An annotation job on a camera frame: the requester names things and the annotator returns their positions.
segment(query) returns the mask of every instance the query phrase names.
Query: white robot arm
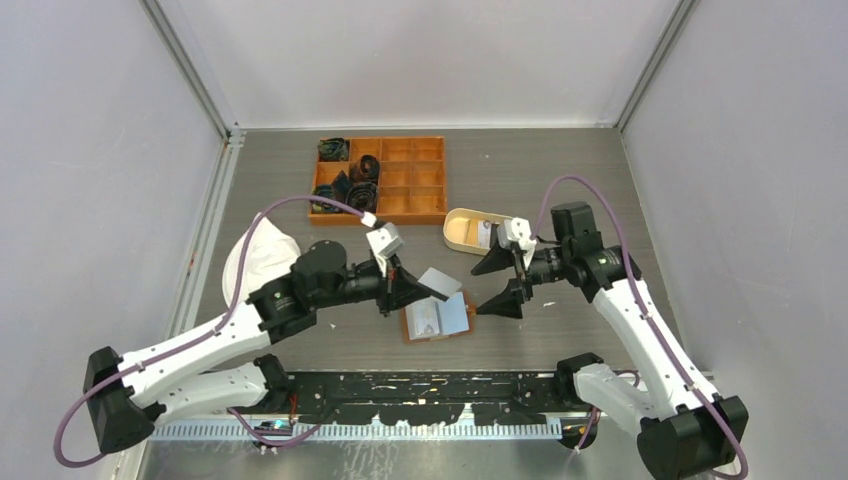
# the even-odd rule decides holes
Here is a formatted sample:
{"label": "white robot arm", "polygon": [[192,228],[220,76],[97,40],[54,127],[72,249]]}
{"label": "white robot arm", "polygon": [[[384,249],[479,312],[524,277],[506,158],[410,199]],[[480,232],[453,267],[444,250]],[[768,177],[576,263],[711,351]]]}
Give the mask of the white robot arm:
{"label": "white robot arm", "polygon": [[[231,370],[209,369],[315,325],[320,308],[374,300],[388,315],[417,300],[447,300],[453,294],[428,280],[443,275],[425,273],[419,281],[403,268],[397,257],[403,241],[391,223],[366,237],[369,260],[348,265],[344,247],[319,241],[298,257],[290,273],[252,292],[225,322],[222,316],[123,355],[110,347],[91,354],[86,392],[130,370],[86,401],[101,453],[129,448],[156,426],[198,413],[229,407],[241,407],[243,413],[282,411],[289,402],[289,381],[276,357],[266,355]],[[164,352],[167,358],[153,363]]]}
{"label": "white robot arm", "polygon": [[[471,273],[482,275],[511,267],[516,275],[502,293],[477,309],[478,315],[522,318],[521,305],[533,297],[534,285],[567,280],[582,290],[615,330],[647,393],[619,378],[597,355],[586,353],[557,364],[555,388],[560,390],[561,401],[593,405],[605,412],[636,439],[645,466],[656,478],[681,478],[732,462],[735,451],[726,435],[681,378],[660,338],[737,439],[748,421],[742,401],[723,398],[695,368],[656,310],[633,260],[623,258],[619,246],[603,246],[586,203],[556,206],[551,216],[555,242],[533,239],[529,222],[520,218],[493,231],[489,252]],[[541,244],[551,246],[538,248]],[[630,262],[656,333],[634,301],[624,262]]]}

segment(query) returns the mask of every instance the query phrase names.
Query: orange sorting tray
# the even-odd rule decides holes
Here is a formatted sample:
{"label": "orange sorting tray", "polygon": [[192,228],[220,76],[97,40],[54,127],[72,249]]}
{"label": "orange sorting tray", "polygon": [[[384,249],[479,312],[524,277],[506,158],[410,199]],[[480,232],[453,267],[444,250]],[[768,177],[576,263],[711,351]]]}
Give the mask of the orange sorting tray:
{"label": "orange sorting tray", "polygon": [[[330,184],[340,171],[348,175],[363,155],[380,161],[377,181],[377,217],[396,225],[442,225],[448,211],[444,137],[346,137],[350,141],[347,162],[322,162],[316,153],[312,191]],[[317,226],[359,225],[345,213],[315,213],[310,206],[309,223]]]}

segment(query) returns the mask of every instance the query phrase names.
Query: purple cable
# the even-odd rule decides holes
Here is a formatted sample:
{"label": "purple cable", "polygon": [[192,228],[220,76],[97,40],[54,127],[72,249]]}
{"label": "purple cable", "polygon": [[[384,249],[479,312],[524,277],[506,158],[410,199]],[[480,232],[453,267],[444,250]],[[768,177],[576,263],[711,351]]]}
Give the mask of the purple cable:
{"label": "purple cable", "polygon": [[268,445],[269,447],[280,447],[280,448],[296,447],[296,446],[300,445],[301,443],[305,442],[307,438],[311,437],[315,432],[318,431],[319,428],[321,428],[321,424],[319,423],[318,425],[309,427],[309,430],[301,433],[300,435],[298,435],[294,438],[290,438],[288,440],[270,440],[270,439],[263,437],[262,435],[259,434],[259,432],[254,430],[253,427],[251,427],[250,424],[247,423],[247,420],[245,420],[244,417],[242,417],[240,413],[235,411],[235,409],[228,408],[227,411],[230,412],[233,416],[236,417],[236,420],[238,420],[239,423],[241,424],[241,426],[244,427],[245,430],[247,430],[247,433],[249,433],[251,437],[255,438],[256,440],[258,440],[259,442],[261,442],[264,445]]}
{"label": "purple cable", "polygon": [[[57,462],[59,462],[60,464],[62,464],[65,467],[68,467],[68,468],[82,468],[82,467],[87,467],[91,464],[94,464],[94,463],[98,462],[100,459],[102,459],[103,457],[106,456],[103,453],[98,453],[97,455],[95,455],[95,456],[93,456],[93,457],[91,457],[87,460],[75,461],[75,460],[69,460],[67,457],[65,457],[64,452],[62,452],[62,437],[65,436],[65,430],[68,428],[68,423],[70,423],[71,418],[73,418],[74,414],[77,413],[77,410],[79,410],[80,407],[82,407],[83,404],[85,404],[85,402],[87,402],[91,397],[93,397],[94,395],[97,395],[98,392],[100,392],[101,390],[103,390],[107,386],[109,386],[112,383],[126,377],[127,375],[129,375],[131,373],[135,373],[135,372],[137,372],[137,371],[139,371],[143,368],[147,368],[147,367],[149,367],[149,366],[151,366],[151,365],[153,365],[157,362],[161,362],[162,360],[165,360],[166,358],[173,357],[174,355],[177,355],[178,353],[182,353],[182,352],[188,350],[189,348],[194,347],[195,345],[198,345],[202,342],[205,342],[206,340],[208,340],[209,338],[211,338],[212,336],[217,334],[222,328],[224,328],[225,325],[227,325],[227,322],[230,321],[230,317],[233,316],[233,311],[235,311],[236,306],[239,304],[239,291],[241,290],[241,281],[242,281],[242,277],[244,276],[244,264],[245,264],[245,261],[247,260],[247,247],[248,247],[248,244],[250,243],[250,239],[253,238],[253,233],[256,231],[256,227],[259,226],[259,222],[263,218],[267,217],[268,214],[271,213],[272,210],[276,209],[277,207],[279,207],[281,205],[285,205],[286,203],[293,202],[293,201],[308,201],[308,202],[325,203],[327,205],[330,205],[331,207],[336,207],[343,212],[350,213],[351,215],[356,215],[357,217],[360,217],[360,218],[362,218],[365,215],[363,212],[360,212],[359,210],[356,210],[355,208],[352,208],[352,207],[350,207],[350,206],[348,206],[344,203],[338,202],[338,201],[330,199],[330,198],[319,197],[319,196],[316,196],[316,195],[293,195],[291,197],[286,197],[286,198],[283,198],[281,200],[277,200],[276,202],[272,203],[267,208],[265,208],[265,210],[262,210],[261,212],[259,212],[259,215],[257,215],[256,218],[253,219],[253,222],[250,224],[250,227],[247,229],[247,233],[244,236],[244,243],[243,243],[242,248],[241,248],[241,254],[239,254],[238,271],[237,271],[237,274],[236,274],[236,285],[235,285],[235,289],[233,291],[233,299],[230,301],[230,306],[227,308],[227,312],[224,314],[223,317],[221,317],[221,321],[218,322],[211,330],[209,330],[208,332],[204,333],[203,335],[195,338],[194,340],[190,340],[190,341],[188,341],[188,342],[186,342],[186,343],[184,343],[184,344],[182,344],[178,347],[174,347],[171,350],[167,350],[165,352],[162,352],[162,353],[160,353],[160,354],[158,354],[154,357],[151,357],[151,358],[141,362],[141,364],[133,365],[133,366],[127,368],[126,370],[121,370],[120,372],[112,374],[108,378],[103,380],[102,382],[91,387],[91,389],[89,391],[85,392],[82,397],[80,397],[76,402],[73,403],[73,405],[71,405],[71,408],[68,409],[68,411],[62,417],[62,420],[59,421],[59,426],[56,428],[56,435],[54,435],[54,437],[53,437],[53,455],[56,457]],[[247,428],[247,431],[252,436],[260,439],[260,441],[262,441],[262,442],[265,442],[265,440],[261,439],[262,438],[261,435],[259,435],[258,433],[253,431],[253,429],[250,427],[250,425],[246,424],[246,422],[243,423],[243,425],[245,425],[245,427]]]}
{"label": "purple cable", "polygon": [[539,209],[539,216],[536,218],[536,225],[533,227],[533,232],[530,236],[531,239],[535,239],[539,235],[539,228],[542,226],[542,220],[544,218],[545,210],[548,208],[548,200],[550,199],[551,192],[554,187],[559,185],[561,182],[565,180],[574,180],[578,183],[583,184],[590,192],[592,192],[598,201],[604,206],[604,210],[607,211],[607,214],[612,221],[612,225],[615,228],[615,233],[618,235],[618,242],[621,244],[621,255],[624,258],[624,270],[627,273],[627,283],[630,285],[630,290],[633,292],[633,297],[636,300],[636,304],[639,306],[639,310],[641,310],[642,315],[645,317],[645,321],[648,322],[648,326],[651,328],[651,331],[654,332],[654,336],[657,337],[657,341],[662,347],[665,354],[668,356],[668,359],[671,361],[671,364],[674,365],[675,370],[680,375],[680,378],[686,383],[689,387],[689,390],[695,394],[698,398],[698,401],[704,405],[704,408],[710,413],[710,416],[713,417],[718,427],[721,429],[724,436],[727,437],[727,440],[730,442],[730,445],[733,447],[733,450],[736,452],[736,456],[739,457],[739,473],[735,475],[727,475],[721,472],[717,472],[715,470],[710,473],[721,479],[727,480],[741,480],[748,476],[748,457],[745,456],[745,452],[742,451],[742,445],[739,444],[739,440],[736,438],[736,435],[733,434],[733,431],[730,429],[730,425],[722,418],[721,414],[718,413],[718,410],[715,409],[712,403],[707,399],[707,397],[695,386],[695,382],[692,380],[692,377],[689,375],[689,372],[683,367],[683,364],[680,363],[680,359],[677,358],[677,355],[674,354],[674,351],[671,349],[671,345],[669,345],[668,340],[665,339],[663,334],[660,332],[659,327],[657,326],[654,317],[650,314],[648,310],[648,306],[645,304],[645,300],[642,298],[642,294],[639,293],[639,289],[636,287],[636,277],[633,275],[633,267],[630,265],[630,249],[627,248],[627,238],[624,236],[624,229],[621,227],[621,223],[618,221],[618,217],[615,216],[615,212],[612,210],[612,206],[610,206],[606,197],[598,190],[597,187],[592,185],[586,178],[580,175],[563,175],[561,177],[557,177],[553,182],[548,186],[548,189],[545,191],[545,196],[542,198],[542,207]]}
{"label": "purple cable", "polygon": [[586,439],[589,438],[589,431],[592,430],[592,425],[598,423],[600,421],[601,411],[598,410],[598,407],[592,407],[592,410],[589,411],[589,422],[586,423],[586,429],[583,430],[583,435],[580,436],[580,440],[577,441],[577,445],[574,447],[574,450],[568,454],[568,458],[565,459],[565,468],[568,468],[568,465],[571,464],[571,461],[574,460],[574,457],[580,453],[580,449],[583,448],[583,444],[586,443]]}

